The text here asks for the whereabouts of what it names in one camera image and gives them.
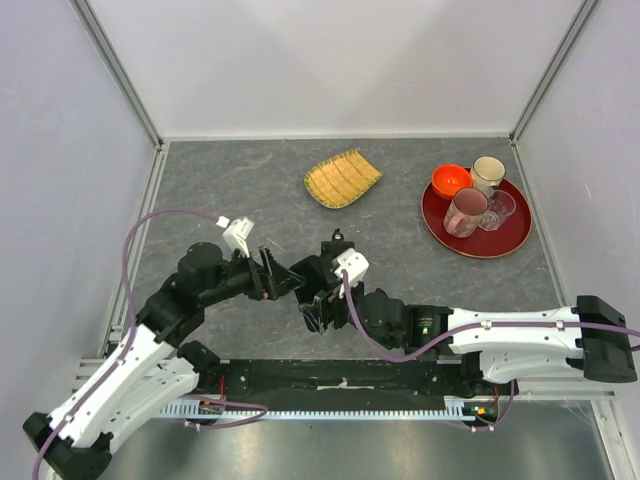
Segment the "black phone stand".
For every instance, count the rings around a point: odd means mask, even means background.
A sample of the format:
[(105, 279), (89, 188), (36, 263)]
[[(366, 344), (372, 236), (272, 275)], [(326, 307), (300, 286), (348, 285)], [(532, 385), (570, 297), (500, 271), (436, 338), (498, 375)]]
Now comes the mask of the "black phone stand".
[(331, 235), (330, 240), (322, 241), (320, 248), (320, 258), (332, 263), (337, 257), (348, 249), (354, 249), (355, 243), (345, 239), (344, 234), (339, 228), (336, 228)]

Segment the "black smartphone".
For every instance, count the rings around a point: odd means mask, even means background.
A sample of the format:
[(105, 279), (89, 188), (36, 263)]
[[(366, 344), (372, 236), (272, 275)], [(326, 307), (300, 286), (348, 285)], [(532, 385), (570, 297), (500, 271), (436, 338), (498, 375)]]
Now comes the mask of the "black smartphone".
[(319, 256), (310, 255), (290, 267), (303, 278), (303, 285), (295, 290), (299, 310), (312, 305), (315, 296), (326, 290), (325, 276)]

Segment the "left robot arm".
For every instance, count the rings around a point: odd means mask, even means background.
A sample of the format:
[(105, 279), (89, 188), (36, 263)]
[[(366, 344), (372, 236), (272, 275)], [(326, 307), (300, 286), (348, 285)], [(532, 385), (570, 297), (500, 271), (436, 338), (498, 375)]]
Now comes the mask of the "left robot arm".
[(35, 412), (23, 430), (62, 479), (96, 479), (149, 419), (179, 397), (208, 393), (219, 382), (218, 357), (187, 337), (207, 307), (245, 295), (276, 300), (304, 284), (263, 248), (261, 259), (224, 259), (212, 243), (191, 246), (177, 270), (148, 298), (111, 355), (67, 401)]

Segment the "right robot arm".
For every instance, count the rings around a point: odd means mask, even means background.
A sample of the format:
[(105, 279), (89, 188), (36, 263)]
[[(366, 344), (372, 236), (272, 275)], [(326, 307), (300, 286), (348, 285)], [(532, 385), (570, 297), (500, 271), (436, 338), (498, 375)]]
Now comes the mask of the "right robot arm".
[(353, 249), (335, 259), (312, 255), (293, 265), (304, 279), (296, 298), (310, 331), (352, 324), (373, 352), (394, 363), (458, 356), (459, 384), (473, 394), (491, 384), (565, 370), (608, 384), (638, 379), (630, 340), (639, 333), (597, 296), (536, 312), (409, 305), (381, 289), (364, 292), (368, 267)]

